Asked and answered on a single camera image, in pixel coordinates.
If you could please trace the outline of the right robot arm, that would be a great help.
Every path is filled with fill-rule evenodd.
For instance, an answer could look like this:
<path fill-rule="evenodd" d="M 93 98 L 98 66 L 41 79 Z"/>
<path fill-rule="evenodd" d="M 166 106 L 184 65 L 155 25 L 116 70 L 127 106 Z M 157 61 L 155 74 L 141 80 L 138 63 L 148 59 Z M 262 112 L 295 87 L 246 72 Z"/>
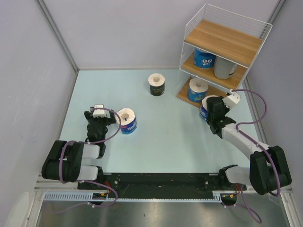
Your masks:
<path fill-rule="evenodd" d="M 292 182 L 284 150 L 256 141 L 239 128 L 236 121 L 226 114 L 231 107 L 230 98 L 207 96 L 202 108 L 207 111 L 206 122 L 214 135 L 231 143 L 250 161 L 249 167 L 231 165 L 220 169 L 219 186 L 231 189 L 235 183 L 250 185 L 260 195 L 279 192 Z"/>

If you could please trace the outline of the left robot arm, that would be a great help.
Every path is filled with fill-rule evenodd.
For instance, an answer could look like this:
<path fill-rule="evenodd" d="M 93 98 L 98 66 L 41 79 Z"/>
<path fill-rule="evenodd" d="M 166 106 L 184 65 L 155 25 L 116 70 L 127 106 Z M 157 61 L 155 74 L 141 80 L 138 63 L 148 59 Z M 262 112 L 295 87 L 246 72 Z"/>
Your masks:
<path fill-rule="evenodd" d="M 88 121 L 87 138 L 85 141 L 56 140 L 42 166 L 41 175 L 44 179 L 57 180 L 63 183 L 82 182 L 79 189 L 99 189 L 105 183 L 101 167 L 83 164 L 85 159 L 102 158 L 106 145 L 108 126 L 117 123 L 117 113 L 109 111 L 103 105 L 91 107 L 85 111 Z"/>

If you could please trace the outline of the grey paper roll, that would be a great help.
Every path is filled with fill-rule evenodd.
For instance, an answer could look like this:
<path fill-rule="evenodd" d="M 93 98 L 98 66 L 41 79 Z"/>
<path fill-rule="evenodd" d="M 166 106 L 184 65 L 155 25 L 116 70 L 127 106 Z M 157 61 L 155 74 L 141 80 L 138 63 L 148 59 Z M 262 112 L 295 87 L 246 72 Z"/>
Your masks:
<path fill-rule="evenodd" d="M 228 79 L 234 75 L 237 67 L 238 65 L 234 62 L 217 56 L 214 63 L 214 75 L 219 79 Z"/>

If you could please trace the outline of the blue monster paper roll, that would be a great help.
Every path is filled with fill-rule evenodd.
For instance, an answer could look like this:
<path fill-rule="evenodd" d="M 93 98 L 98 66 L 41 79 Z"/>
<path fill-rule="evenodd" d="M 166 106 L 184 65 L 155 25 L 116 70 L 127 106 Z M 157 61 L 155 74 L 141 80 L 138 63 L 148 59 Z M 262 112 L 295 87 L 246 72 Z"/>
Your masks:
<path fill-rule="evenodd" d="M 215 58 L 214 54 L 196 48 L 194 52 L 194 65 L 201 69 L 210 69 L 214 65 Z"/>

